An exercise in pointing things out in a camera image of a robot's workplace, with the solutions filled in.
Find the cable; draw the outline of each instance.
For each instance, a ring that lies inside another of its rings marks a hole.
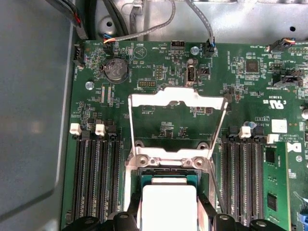
[[[197,14],[197,16],[200,18],[204,26],[206,27],[209,35],[209,40],[211,45],[214,46],[214,34],[212,26],[209,22],[209,20],[205,17],[205,15],[199,10],[199,8],[192,2],[192,0],[185,0],[185,2],[189,5],[189,7]]]
[[[116,31],[119,36],[128,35],[128,30],[125,21],[112,0],[103,0],[105,7],[115,24]]]
[[[58,0],[45,0],[48,2],[51,6],[56,8],[58,11],[60,11],[64,16],[74,25],[78,26],[78,21],[76,20],[76,17],[74,15],[74,12],[67,8],[65,5],[63,5]]]
[[[137,33],[136,17],[139,12],[139,7],[133,6],[129,15],[129,30],[131,34]]]
[[[133,38],[137,38],[137,37],[139,37],[139,36],[148,35],[148,34],[152,33],[152,32],[155,31],[155,30],[161,29],[161,28],[163,28],[163,27],[169,25],[169,24],[172,22],[172,20],[173,20],[173,18],[174,18],[174,15],[175,15],[175,11],[176,11],[174,0],[169,0],[169,1],[170,1],[171,4],[172,4],[172,12],[171,12],[170,18],[169,18],[166,22],[164,22],[164,23],[162,23],[162,24],[159,24],[159,25],[157,25],[157,26],[153,26],[153,27],[151,27],[150,29],[144,30],[144,31],[139,32],[139,33],[135,33],[135,34],[132,34],[132,35],[127,35],[127,36],[121,36],[121,37],[117,37],[117,38],[110,38],[110,39],[107,39],[106,41],[104,41],[104,43],[112,42],[112,41],[117,41],[117,42],[119,42],[119,41],[131,39],[131,38],[132,38],[132,39],[133,39]]]

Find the ram slot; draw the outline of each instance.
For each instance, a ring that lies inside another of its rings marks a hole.
[[[246,210],[245,208],[245,171],[244,171],[244,166],[245,166],[245,158],[244,158],[244,144],[241,143],[239,145],[239,162],[238,162],[238,170],[239,170],[239,177],[238,177],[238,182],[239,182],[239,222],[244,224],[245,217],[244,217],[244,211]]]
[[[84,216],[89,216],[90,213],[90,176],[91,176],[91,162],[92,162],[92,141],[86,141],[86,158],[85,158],[85,177],[84,177]]]
[[[96,146],[98,162],[97,207],[96,212],[103,223],[106,217],[107,172],[108,172],[108,142],[98,141]]]
[[[74,186],[73,186],[73,207],[72,207],[72,220],[78,219],[78,214],[79,214],[79,208],[80,208],[80,181],[79,175],[81,174],[80,172],[80,165],[81,165],[81,141],[77,141],[76,144],[76,160],[75,160],[75,173],[74,173]]]
[[[239,167],[239,144],[235,143],[232,146],[232,160],[233,160],[233,184],[232,184],[232,197],[233,197],[233,216],[236,221],[239,220],[240,211],[239,211],[239,197],[240,197],[240,167]]]
[[[89,156],[89,169],[88,169],[88,210],[87,210],[87,216],[94,216],[96,217],[96,214],[93,214],[93,206],[95,205],[95,201],[93,201],[95,196],[95,173],[96,173],[96,141],[89,141],[91,143],[91,151]]]
[[[256,211],[254,219],[264,218],[263,201],[263,146],[255,144],[256,155]]]
[[[119,170],[120,170],[120,141],[111,141],[111,190],[109,194],[108,214],[117,211],[118,189],[119,189]]]
[[[85,175],[86,175],[86,157],[88,151],[88,141],[79,141],[80,144],[80,161],[78,166],[78,189],[77,189],[77,203],[76,203],[76,219],[83,217],[85,212]]]

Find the dimm slot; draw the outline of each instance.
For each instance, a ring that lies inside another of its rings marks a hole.
[[[96,141],[90,141],[91,143],[91,152],[89,156],[89,177],[88,177],[88,184],[89,184],[89,197],[88,197],[88,210],[87,210],[87,216],[96,216],[96,214],[93,214],[93,206],[94,206],[94,195],[95,195],[95,188],[94,188],[94,175],[96,172],[95,169],[95,162],[96,162]]]
[[[107,141],[98,141],[96,147],[98,153],[98,196],[96,211],[100,222],[105,221],[106,213],[108,145]]]
[[[236,220],[239,220],[240,211],[239,211],[239,177],[240,177],[240,169],[239,169],[239,144],[234,143],[232,146],[232,158],[233,158],[233,215]]]
[[[84,177],[84,216],[89,216],[90,211],[90,175],[91,175],[91,161],[92,161],[92,141],[86,141],[86,174]]]
[[[117,211],[118,189],[119,189],[119,170],[120,170],[120,141],[111,141],[111,190],[109,196],[108,214]]]
[[[81,197],[80,194],[80,185],[79,185],[79,166],[80,166],[80,150],[81,150],[81,142],[77,141],[76,144],[76,160],[75,160],[75,173],[74,173],[74,186],[73,186],[73,206],[72,206],[72,220],[76,220],[78,217],[78,211],[79,211],[79,206],[78,206],[78,201],[79,198]]]

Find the green circuit board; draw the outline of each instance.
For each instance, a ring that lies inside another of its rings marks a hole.
[[[123,210],[124,161],[131,149],[128,96],[155,94],[166,86],[187,86],[187,63],[193,59],[197,78],[191,87],[201,96],[224,96],[229,102],[213,155],[221,191],[234,187],[224,182],[235,174],[224,171],[224,164],[233,166],[224,162],[228,157],[225,153],[235,147],[224,138],[228,139],[230,127],[239,129],[245,121],[255,122],[264,131],[264,140],[269,134],[279,134],[279,142],[257,144],[256,148],[241,143],[236,147],[244,151],[233,150],[230,154],[246,158],[245,150],[249,148],[250,158],[259,156],[257,164],[251,162],[251,167],[259,166],[251,177],[259,177],[258,187],[262,190],[258,192],[262,201],[257,209],[259,215],[254,217],[269,219],[286,230],[291,225],[302,230],[297,217],[302,209],[300,197],[308,197],[308,127],[301,116],[308,104],[308,48],[291,47],[282,53],[268,53],[263,45],[217,44],[215,54],[206,58],[202,43],[181,43],[180,49],[173,49],[171,42],[122,41],[113,43],[113,55],[104,52],[100,41],[85,41],[83,45],[84,66],[76,66],[73,76],[70,123],[79,123],[82,134],[91,137],[95,136],[96,124],[104,123],[110,129],[107,132],[112,130],[117,137],[103,142],[96,138],[79,140],[69,134],[62,228],[80,216],[105,219],[114,210]],[[198,55],[190,52],[194,46],[200,49]],[[128,77],[122,83],[108,81],[103,71],[102,67],[113,58],[128,65]],[[273,85],[277,78],[295,75],[294,72],[300,72],[301,84]],[[85,88],[88,81],[94,83],[92,90]],[[211,108],[186,107],[183,103],[140,106],[133,109],[135,140],[169,151],[196,148],[200,142],[209,143],[220,115],[220,111]],[[269,149],[274,150],[274,158],[268,154]],[[206,180],[201,182],[201,188],[206,188]],[[225,199],[230,210],[234,210],[234,197],[238,195],[231,192],[230,196],[232,199]],[[219,211],[219,204],[214,206]],[[249,216],[246,209],[240,211],[244,224]]]

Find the wire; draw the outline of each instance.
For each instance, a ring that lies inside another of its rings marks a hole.
[[[115,4],[112,2],[112,0],[103,0],[105,7],[115,25],[116,31],[119,36],[125,36],[128,35],[128,30],[125,24],[125,21],[115,6]]]
[[[199,10],[199,8],[192,2],[192,0],[185,0],[185,2],[189,5],[189,7],[197,14],[197,16],[200,18],[204,26],[206,27],[209,35],[209,40],[212,46],[215,46],[213,44],[214,42],[214,34],[212,26],[209,22],[209,20],[205,17],[205,15]]]
[[[136,25],[136,17],[139,12],[139,7],[133,6],[129,15],[129,29],[131,34],[137,33],[137,25]]]
[[[159,25],[156,25],[156,26],[153,26],[153,27],[151,27],[150,29],[144,30],[144,31],[139,32],[139,33],[135,33],[135,34],[127,35],[127,36],[121,36],[121,37],[117,37],[117,38],[110,38],[110,39],[107,39],[104,43],[112,42],[112,41],[117,41],[117,42],[119,42],[119,41],[131,39],[131,38],[132,38],[132,39],[133,39],[133,38],[137,38],[137,37],[139,37],[139,36],[148,35],[148,34],[152,33],[152,32],[155,31],[155,30],[161,29],[161,28],[163,28],[163,27],[169,25],[169,24],[172,22],[172,20],[173,20],[173,18],[174,18],[174,15],[175,15],[175,11],[176,11],[174,0],[169,0],[169,1],[170,1],[171,4],[172,4],[172,12],[171,12],[170,18],[169,18],[166,22],[164,22],[164,23],[162,23],[162,24],[159,24]]]
[[[108,34],[104,34],[104,37],[108,38],[108,39],[111,39],[112,37]]]

